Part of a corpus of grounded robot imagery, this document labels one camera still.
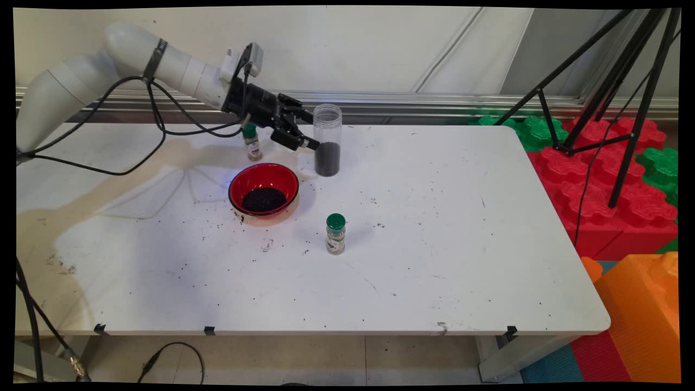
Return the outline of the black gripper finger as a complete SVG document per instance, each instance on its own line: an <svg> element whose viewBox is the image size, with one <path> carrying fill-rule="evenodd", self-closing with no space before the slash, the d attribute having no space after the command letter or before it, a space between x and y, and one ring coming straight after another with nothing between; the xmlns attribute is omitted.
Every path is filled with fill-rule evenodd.
<svg viewBox="0 0 695 391"><path fill-rule="evenodd" d="M299 148L317 150L320 146L320 141L306 136L294 122L278 122L274 124L270 139L292 151L296 151Z"/></svg>
<svg viewBox="0 0 695 391"><path fill-rule="evenodd" d="M295 116L295 118L301 119L301 121L304 121L307 124L313 124L313 114L306 110L301 101L287 96L286 94L280 93L279 104L281 107L281 113L292 114Z"/></svg>

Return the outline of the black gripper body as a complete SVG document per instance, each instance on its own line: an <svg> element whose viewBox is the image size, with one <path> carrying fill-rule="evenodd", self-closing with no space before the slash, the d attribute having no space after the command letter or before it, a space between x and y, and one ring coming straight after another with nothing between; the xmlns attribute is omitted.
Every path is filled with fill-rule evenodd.
<svg viewBox="0 0 695 391"><path fill-rule="evenodd" d="M223 113L233 113L240 119L251 114L250 121L259 127L276 129L276 107L283 102L283 94L273 94L243 79L231 82L222 104Z"/></svg>

